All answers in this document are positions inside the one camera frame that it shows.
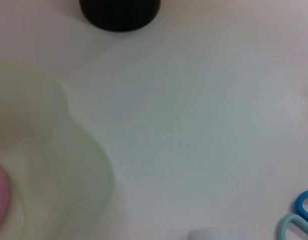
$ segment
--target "blue scissors handle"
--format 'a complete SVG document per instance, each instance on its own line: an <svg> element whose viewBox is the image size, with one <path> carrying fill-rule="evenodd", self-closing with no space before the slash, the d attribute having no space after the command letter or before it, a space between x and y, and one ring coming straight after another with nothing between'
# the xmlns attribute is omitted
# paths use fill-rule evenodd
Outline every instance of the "blue scissors handle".
<svg viewBox="0 0 308 240"><path fill-rule="evenodd" d="M308 221L308 212L305 211L304 207L303 207L303 202L305 199L308 198L308 190L301 193L296 201L295 201L295 205L294 205L294 208L295 208L295 212L300 215L302 218L304 218L306 221Z"/></svg>
<svg viewBox="0 0 308 240"><path fill-rule="evenodd" d="M308 222L304 220L304 218L300 217L296 214L289 214L285 216L278 225L277 228L277 240L287 240L286 239L286 228L289 223L293 223L297 225L300 229L302 229L308 235Z"/></svg>

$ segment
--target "scissors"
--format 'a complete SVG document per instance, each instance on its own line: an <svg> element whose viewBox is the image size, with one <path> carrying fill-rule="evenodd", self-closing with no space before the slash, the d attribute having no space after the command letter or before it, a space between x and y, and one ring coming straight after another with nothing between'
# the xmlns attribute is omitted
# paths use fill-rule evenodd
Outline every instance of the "scissors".
<svg viewBox="0 0 308 240"><path fill-rule="evenodd" d="M303 207L303 202L307 198L308 198L308 190L302 192L295 201L294 209L298 215L289 214L280 221L277 228L278 240L286 240L286 229L289 223L297 225L306 234L308 234L308 212Z"/></svg>

